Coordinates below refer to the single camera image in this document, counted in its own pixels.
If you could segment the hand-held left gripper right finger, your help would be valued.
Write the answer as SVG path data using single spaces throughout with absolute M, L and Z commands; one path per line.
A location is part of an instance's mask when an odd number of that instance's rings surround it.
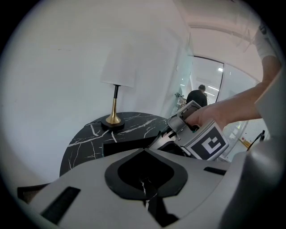
M 177 221 L 168 227 L 218 227 L 224 207 L 212 199 L 215 189 L 223 175 L 205 171 L 206 167 L 227 171 L 230 163 L 221 161 L 202 161 L 177 156 L 160 150 L 153 152 L 185 168 L 187 182 L 179 194 L 163 198 L 167 218 L 174 215 Z

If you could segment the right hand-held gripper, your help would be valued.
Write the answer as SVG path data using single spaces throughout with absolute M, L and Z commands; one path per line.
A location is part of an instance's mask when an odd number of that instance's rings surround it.
M 168 125 L 174 133 L 159 134 L 149 145 L 149 149 L 162 150 L 168 144 L 176 144 L 187 155 L 196 159 L 214 161 L 229 146 L 228 141 L 214 120 L 203 126 L 191 126 L 186 119 L 201 107 L 191 101 L 168 119 Z

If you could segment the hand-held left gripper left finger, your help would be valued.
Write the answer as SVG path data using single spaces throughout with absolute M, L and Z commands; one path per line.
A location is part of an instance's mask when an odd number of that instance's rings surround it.
M 76 166 L 43 188 L 25 207 L 39 229 L 161 229 L 142 201 L 122 199 L 105 182 L 105 170 L 135 150 Z M 41 214 L 67 187 L 80 190 L 58 224 Z

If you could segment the person's right forearm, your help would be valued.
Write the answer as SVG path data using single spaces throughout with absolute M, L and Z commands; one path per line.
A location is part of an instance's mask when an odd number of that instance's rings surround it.
M 255 104 L 274 79 L 275 77 L 267 77 L 255 87 L 216 103 L 219 114 L 217 124 L 220 128 L 237 121 L 260 119 L 261 115 Z

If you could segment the person's right hand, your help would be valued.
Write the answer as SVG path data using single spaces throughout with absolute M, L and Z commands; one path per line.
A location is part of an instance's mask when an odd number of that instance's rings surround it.
M 224 129 L 224 127 L 227 125 L 224 105 L 217 103 L 200 108 L 192 113 L 186 119 L 186 122 L 191 126 L 202 126 L 211 120 L 214 120 L 222 130 Z

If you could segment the glass partition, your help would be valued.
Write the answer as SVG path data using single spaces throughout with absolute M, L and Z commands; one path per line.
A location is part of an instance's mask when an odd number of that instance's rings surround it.
M 187 38 L 187 41 L 178 47 L 172 75 L 168 82 L 167 92 L 160 112 L 161 117 L 168 118 L 176 113 L 181 106 L 182 99 L 185 97 L 193 70 L 193 52 L 190 44 L 191 38 Z

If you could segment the white shade brass table lamp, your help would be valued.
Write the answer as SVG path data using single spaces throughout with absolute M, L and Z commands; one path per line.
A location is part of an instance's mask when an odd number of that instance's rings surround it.
M 112 48 L 101 74 L 101 83 L 114 85 L 111 113 L 101 119 L 101 126 L 111 131 L 124 128 L 125 121 L 117 115 L 117 98 L 119 87 L 133 88 L 136 72 L 135 48 L 130 43 L 122 43 Z

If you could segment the person's white shirt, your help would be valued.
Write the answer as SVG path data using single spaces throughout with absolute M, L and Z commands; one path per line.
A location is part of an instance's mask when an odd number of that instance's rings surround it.
M 255 45 L 262 62 L 263 73 L 273 76 L 256 106 L 272 138 L 286 139 L 286 54 L 270 28 L 261 23 Z

